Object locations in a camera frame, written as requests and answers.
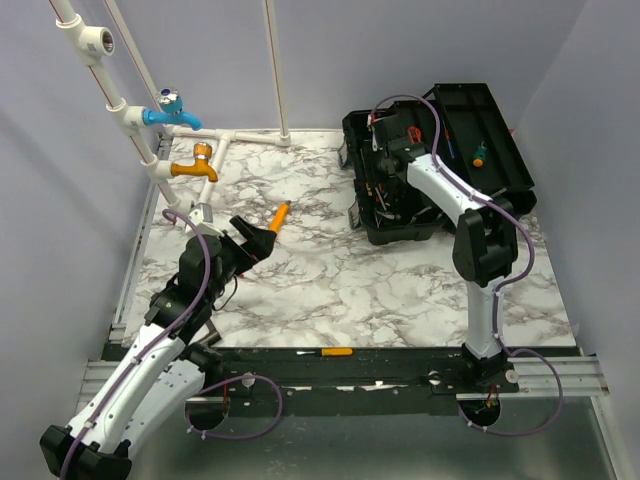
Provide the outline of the black plastic toolbox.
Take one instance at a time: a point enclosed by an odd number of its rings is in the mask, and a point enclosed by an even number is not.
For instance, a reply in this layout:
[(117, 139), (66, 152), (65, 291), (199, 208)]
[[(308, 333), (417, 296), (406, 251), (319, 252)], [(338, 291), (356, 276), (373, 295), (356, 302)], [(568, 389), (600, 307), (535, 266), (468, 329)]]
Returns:
[[(430, 153), (435, 133), (432, 110), (441, 122), (437, 154), (464, 182), (493, 199), (508, 200), (516, 218), (529, 214), (537, 203), (534, 181), (488, 85), (437, 83), (420, 101), (395, 99), (386, 108), (355, 110), (342, 120), (344, 140), (339, 162), (341, 167), (351, 167), (355, 172), (355, 200), (348, 210), (349, 223), (352, 229), (364, 229), (374, 245), (427, 240), (437, 232), (455, 231), (452, 221), (427, 195), (407, 184), (405, 172), (377, 173), (373, 165), (371, 114), (411, 112), (419, 121)], [(449, 156), (444, 127), (451, 136), (455, 159)], [(487, 146), (487, 159), (482, 168), (475, 168), (472, 159), (481, 142)], [(400, 214), (400, 221), (375, 216), (374, 210), (379, 208), (367, 194), (367, 182), (379, 185), (389, 204), (388, 211)]]

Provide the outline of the red black utility knife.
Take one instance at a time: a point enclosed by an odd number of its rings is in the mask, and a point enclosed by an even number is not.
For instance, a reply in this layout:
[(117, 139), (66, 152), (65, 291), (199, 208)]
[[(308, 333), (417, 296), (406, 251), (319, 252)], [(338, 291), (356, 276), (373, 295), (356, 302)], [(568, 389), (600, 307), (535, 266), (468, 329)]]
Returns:
[(422, 141), (422, 132), (416, 126), (410, 126), (407, 129), (407, 134), (412, 143), (420, 143)]

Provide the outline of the black long nose pliers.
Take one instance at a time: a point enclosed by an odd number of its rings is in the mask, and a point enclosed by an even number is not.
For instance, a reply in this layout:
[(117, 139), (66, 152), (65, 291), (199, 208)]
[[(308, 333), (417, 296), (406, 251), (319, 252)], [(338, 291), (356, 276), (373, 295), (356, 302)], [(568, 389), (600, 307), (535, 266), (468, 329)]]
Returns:
[(378, 219), (380, 220), (385, 219), (386, 221), (390, 221), (390, 222), (397, 222), (402, 219), (402, 216), (400, 214), (397, 214), (388, 210), (375, 209), (374, 214)]

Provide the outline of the green stubby screwdriver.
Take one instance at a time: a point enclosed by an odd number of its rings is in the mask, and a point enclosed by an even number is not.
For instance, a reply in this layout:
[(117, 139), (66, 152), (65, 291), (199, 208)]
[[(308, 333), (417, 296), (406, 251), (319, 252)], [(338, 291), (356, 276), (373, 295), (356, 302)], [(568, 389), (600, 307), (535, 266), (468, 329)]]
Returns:
[(475, 168), (482, 168), (486, 163), (487, 153), (488, 153), (487, 146), (485, 145), (484, 142), (481, 142), (478, 145), (473, 155), (472, 165)]

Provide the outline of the red black pliers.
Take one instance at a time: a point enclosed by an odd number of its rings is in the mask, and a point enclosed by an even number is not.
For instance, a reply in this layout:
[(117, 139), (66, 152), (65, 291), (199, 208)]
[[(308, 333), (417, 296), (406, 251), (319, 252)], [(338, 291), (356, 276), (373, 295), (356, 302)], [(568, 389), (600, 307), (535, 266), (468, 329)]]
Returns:
[(373, 202), (376, 205), (376, 207), (381, 209), (382, 211), (387, 211), (389, 204), (385, 201), (385, 198), (382, 194), (382, 191), (380, 190), (379, 185), (371, 184), (367, 182), (365, 184), (365, 187), (366, 187), (368, 196), (373, 199)]

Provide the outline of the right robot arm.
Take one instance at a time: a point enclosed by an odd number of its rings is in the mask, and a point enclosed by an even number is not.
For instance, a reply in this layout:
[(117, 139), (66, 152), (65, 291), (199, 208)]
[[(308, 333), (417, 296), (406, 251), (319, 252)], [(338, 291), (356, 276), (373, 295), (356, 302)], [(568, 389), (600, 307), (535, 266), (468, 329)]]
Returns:
[(417, 148), (405, 149), (402, 163), (408, 185), (427, 195), (456, 228), (452, 259), (466, 281), (468, 326), (462, 347), (465, 362), (460, 379), (469, 390), (480, 392), (496, 380), (497, 371), (510, 356), (502, 338), (502, 289), (526, 277), (510, 278), (518, 256), (516, 232), (529, 237), (510, 212), (464, 182), (441, 161), (437, 146), (441, 132), (438, 113), (432, 151), (420, 155)]

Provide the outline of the blue handle screwdriver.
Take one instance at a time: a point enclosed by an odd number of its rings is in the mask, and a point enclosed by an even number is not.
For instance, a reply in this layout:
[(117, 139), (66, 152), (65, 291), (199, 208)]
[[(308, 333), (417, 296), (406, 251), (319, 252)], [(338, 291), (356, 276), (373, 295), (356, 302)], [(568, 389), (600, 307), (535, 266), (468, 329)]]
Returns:
[(451, 136), (449, 134), (449, 131), (446, 127), (443, 128), (443, 132), (444, 132), (444, 136), (447, 142), (447, 147), (448, 147), (448, 151), (449, 151), (449, 156), (451, 159), (455, 159), (455, 149), (451, 140)]

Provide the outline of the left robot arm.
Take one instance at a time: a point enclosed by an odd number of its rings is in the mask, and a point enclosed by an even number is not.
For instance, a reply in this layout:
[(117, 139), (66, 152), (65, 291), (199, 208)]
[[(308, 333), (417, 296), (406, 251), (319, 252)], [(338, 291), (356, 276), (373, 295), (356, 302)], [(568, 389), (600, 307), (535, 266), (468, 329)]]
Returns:
[(210, 320), (226, 285), (268, 258), (277, 234), (239, 216), (244, 241), (200, 228), (186, 243), (177, 272), (154, 294), (134, 343), (99, 391), (64, 426), (40, 439), (47, 467), (59, 479), (125, 479), (149, 436), (185, 401), (214, 393), (220, 368), (192, 340)]

